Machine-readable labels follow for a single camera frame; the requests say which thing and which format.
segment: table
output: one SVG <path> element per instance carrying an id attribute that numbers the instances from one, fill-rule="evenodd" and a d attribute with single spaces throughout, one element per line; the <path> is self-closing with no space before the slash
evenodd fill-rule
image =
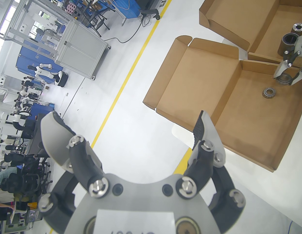
<path id="1" fill-rule="evenodd" d="M 39 113 L 35 122 L 35 129 L 33 134 L 33 139 L 27 146 L 26 154 L 34 154 L 36 157 L 49 157 L 45 149 L 42 146 L 42 136 L 41 136 L 41 120 L 46 114 Z"/>

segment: metal bearing ring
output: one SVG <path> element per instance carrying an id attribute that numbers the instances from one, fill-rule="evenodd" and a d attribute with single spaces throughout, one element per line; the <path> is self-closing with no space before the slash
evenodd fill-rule
<path id="1" fill-rule="evenodd" d="M 262 95 L 264 98 L 270 99 L 275 97 L 276 91 L 272 87 L 268 87 L 265 90 L 263 90 Z"/>

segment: window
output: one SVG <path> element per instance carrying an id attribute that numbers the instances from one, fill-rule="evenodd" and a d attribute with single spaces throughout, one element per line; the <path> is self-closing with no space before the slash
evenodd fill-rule
<path id="1" fill-rule="evenodd" d="M 36 35 L 37 35 L 36 30 L 37 30 L 38 28 L 44 30 L 44 29 L 45 29 L 45 26 L 44 26 L 43 24 L 38 23 L 37 21 L 35 21 L 34 24 L 33 24 L 33 26 L 32 26 L 32 28 L 31 28 L 31 31 L 30 31 L 30 33 L 29 33 L 29 37 L 30 37 L 30 38 L 35 39 L 35 37 L 36 37 Z"/>
<path id="2" fill-rule="evenodd" d="M 46 20 L 49 20 L 50 19 L 50 16 L 46 13 L 46 12 L 43 12 L 43 11 L 39 11 L 39 16 L 43 17 L 44 19 Z"/>

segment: open cardboard box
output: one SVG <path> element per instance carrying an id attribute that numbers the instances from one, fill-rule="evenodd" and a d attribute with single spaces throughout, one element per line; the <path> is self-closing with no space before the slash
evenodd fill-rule
<path id="1" fill-rule="evenodd" d="M 302 81 L 277 85 L 276 67 L 239 61 L 237 47 L 180 36 L 143 103 L 190 131 L 201 110 L 207 111 L 228 149 L 274 171 L 302 114 Z M 262 96 L 267 87 L 276 90 L 274 98 Z"/>
<path id="2" fill-rule="evenodd" d="M 200 24 L 248 51 L 278 55 L 282 37 L 302 22 L 302 0 L 205 0 Z"/>

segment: office chair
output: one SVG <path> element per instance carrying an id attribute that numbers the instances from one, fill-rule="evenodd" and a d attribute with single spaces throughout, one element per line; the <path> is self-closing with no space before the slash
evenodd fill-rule
<path id="1" fill-rule="evenodd" d="M 35 160 L 34 155 L 22 155 L 17 153 L 9 153 L 4 155 L 4 161 L 6 163 L 11 162 L 11 165 L 27 164 Z"/>
<path id="2" fill-rule="evenodd" d="M 26 174 L 20 176 L 11 173 L 9 177 L 2 180 L 2 190 L 8 193 L 21 193 L 23 195 L 34 194 L 40 188 L 40 177 L 38 174 Z"/>

